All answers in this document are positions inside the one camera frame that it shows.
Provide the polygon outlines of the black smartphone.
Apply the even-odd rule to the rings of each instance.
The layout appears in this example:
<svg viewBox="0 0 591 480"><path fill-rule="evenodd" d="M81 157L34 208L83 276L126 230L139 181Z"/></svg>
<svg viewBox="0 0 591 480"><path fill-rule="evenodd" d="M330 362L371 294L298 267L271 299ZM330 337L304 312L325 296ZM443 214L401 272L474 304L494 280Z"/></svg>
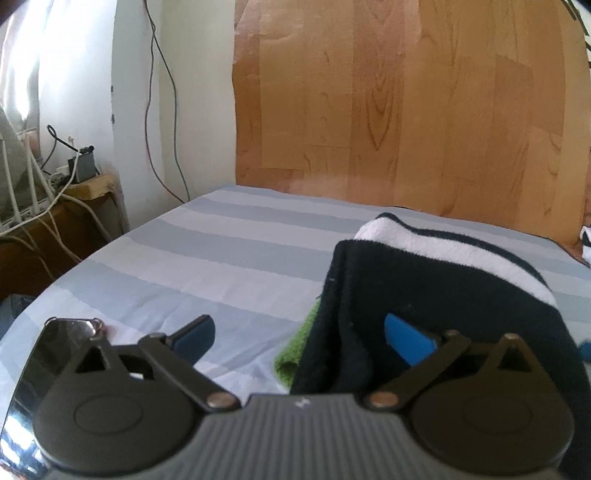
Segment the black smartphone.
<svg viewBox="0 0 591 480"><path fill-rule="evenodd" d="M80 346L105 331L99 319L48 319L17 382L1 431L1 477L40 479L47 472L33 420L47 392Z"/></svg>

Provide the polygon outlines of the striped blue bed sheet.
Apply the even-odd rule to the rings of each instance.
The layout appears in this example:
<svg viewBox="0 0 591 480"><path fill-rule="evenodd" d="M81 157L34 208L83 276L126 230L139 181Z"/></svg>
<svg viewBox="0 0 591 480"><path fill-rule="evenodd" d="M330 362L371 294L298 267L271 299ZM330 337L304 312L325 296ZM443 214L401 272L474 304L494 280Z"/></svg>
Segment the striped blue bed sheet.
<svg viewBox="0 0 591 480"><path fill-rule="evenodd" d="M44 323L98 319L114 345L208 315L215 340L197 370L246 399L281 394L274 362L322 294L335 246L381 213L331 199L232 186L112 241L55 281L1 341L8 405Z"/></svg>

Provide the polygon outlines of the wooden bedside table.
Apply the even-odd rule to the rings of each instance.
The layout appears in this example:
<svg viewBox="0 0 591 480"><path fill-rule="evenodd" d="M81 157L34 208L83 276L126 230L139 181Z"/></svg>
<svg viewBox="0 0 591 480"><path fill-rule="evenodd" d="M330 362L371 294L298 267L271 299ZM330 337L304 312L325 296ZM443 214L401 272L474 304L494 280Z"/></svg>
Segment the wooden bedside table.
<svg viewBox="0 0 591 480"><path fill-rule="evenodd" d="M1 297L37 296L113 236L98 211L114 207L116 180L102 174L69 187L51 212L1 236Z"/></svg>

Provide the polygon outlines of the white folded garment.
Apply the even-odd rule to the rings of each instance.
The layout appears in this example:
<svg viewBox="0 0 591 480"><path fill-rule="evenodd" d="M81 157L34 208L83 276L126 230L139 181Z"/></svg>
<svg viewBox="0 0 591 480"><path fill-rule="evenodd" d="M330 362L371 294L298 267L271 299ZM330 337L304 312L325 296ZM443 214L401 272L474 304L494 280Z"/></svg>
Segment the white folded garment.
<svg viewBox="0 0 591 480"><path fill-rule="evenodd" d="M579 240L581 244L581 257L582 260L591 266L591 227L583 226L579 234Z"/></svg>

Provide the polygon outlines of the white wifi router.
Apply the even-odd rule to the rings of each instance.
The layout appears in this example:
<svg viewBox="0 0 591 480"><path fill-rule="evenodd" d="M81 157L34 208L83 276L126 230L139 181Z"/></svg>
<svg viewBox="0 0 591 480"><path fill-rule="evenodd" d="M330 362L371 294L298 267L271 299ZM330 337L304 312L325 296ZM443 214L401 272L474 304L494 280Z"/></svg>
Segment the white wifi router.
<svg viewBox="0 0 591 480"><path fill-rule="evenodd" d="M1 108L1 231L44 213L55 200L42 171L36 129L17 132Z"/></svg>

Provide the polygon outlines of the small grey charger box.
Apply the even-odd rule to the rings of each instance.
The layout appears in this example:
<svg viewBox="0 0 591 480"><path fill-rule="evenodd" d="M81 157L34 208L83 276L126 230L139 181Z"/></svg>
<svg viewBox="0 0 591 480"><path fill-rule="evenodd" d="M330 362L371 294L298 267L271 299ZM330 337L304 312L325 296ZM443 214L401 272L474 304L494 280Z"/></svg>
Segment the small grey charger box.
<svg viewBox="0 0 591 480"><path fill-rule="evenodd" d="M68 159L69 174L73 177L72 183L79 184L98 175L94 160L94 146L83 147L78 157Z"/></svg>

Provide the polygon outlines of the wooden headboard panel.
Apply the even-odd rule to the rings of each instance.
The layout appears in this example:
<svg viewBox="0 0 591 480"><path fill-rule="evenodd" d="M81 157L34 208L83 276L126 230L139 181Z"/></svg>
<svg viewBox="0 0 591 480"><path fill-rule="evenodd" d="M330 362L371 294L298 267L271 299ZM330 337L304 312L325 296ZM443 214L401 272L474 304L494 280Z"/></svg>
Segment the wooden headboard panel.
<svg viewBox="0 0 591 480"><path fill-rule="evenodd" d="M236 181L572 245L585 32L570 1L239 1Z"/></svg>

